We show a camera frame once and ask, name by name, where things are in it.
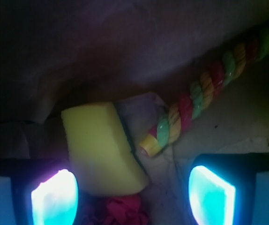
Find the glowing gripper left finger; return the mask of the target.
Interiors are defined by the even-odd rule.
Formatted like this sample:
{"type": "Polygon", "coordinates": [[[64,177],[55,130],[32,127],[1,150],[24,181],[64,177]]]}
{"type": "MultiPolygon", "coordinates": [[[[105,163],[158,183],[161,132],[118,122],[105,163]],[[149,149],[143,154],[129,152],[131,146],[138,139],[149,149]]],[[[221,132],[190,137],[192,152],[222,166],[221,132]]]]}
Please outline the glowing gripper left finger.
{"type": "Polygon", "coordinates": [[[0,159],[0,225],[71,225],[78,183],[61,159],[0,159]]]}

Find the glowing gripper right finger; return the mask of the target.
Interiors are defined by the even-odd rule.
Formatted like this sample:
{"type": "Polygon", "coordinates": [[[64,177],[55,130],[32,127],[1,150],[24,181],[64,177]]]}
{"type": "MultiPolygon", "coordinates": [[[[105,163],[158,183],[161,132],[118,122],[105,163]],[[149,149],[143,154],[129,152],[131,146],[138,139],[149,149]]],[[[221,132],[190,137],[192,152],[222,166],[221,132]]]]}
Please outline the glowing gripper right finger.
{"type": "Polygon", "coordinates": [[[199,225],[269,225],[269,153],[199,155],[188,197],[199,225]]]}

